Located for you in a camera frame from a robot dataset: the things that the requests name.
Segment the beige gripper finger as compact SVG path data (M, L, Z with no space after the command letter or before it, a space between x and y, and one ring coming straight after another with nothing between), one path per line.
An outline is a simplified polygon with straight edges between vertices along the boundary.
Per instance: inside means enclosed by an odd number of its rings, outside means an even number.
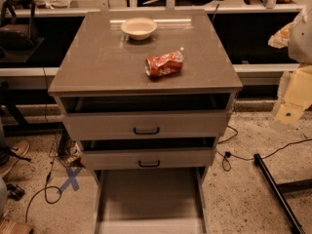
M277 96L270 126L287 128L298 121L312 105L312 65L300 65L293 72L285 71L280 79Z
M270 37L270 39L268 40L268 45L277 49L287 47L290 38L291 26L292 23L290 22L282 27L280 30L278 30L274 35Z

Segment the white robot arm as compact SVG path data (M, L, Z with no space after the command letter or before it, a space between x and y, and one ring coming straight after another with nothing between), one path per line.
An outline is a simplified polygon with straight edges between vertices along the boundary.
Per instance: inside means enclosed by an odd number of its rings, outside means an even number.
M293 22L271 36L268 45L287 47L289 57L299 63L294 72L282 75L272 111L276 122L292 125L312 105L312 5L306 5Z

